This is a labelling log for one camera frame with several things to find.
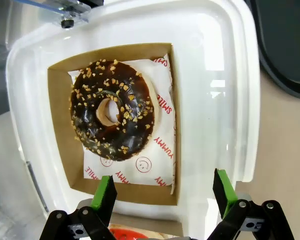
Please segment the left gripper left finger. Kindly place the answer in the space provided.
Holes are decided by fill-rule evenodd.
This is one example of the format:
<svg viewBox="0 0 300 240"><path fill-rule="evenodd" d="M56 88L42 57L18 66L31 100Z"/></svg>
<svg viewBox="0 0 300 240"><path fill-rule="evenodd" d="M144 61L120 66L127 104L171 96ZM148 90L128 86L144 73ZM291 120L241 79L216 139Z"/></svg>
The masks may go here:
<svg viewBox="0 0 300 240"><path fill-rule="evenodd" d="M71 214L52 211L41 233L41 240L114 240L108 226L117 198L111 175L103 176L92 199L82 200Z"/></svg>

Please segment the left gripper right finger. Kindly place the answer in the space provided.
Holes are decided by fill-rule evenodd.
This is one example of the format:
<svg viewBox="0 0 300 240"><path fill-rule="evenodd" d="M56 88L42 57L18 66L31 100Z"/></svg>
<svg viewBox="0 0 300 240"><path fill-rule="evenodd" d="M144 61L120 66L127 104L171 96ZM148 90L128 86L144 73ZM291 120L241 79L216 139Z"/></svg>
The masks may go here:
<svg viewBox="0 0 300 240"><path fill-rule="evenodd" d="M293 240L284 211L276 200L262 205L237 197L224 169L214 170L213 193L222 221L209 240L235 240L241 232L251 232L256 240Z"/></svg>

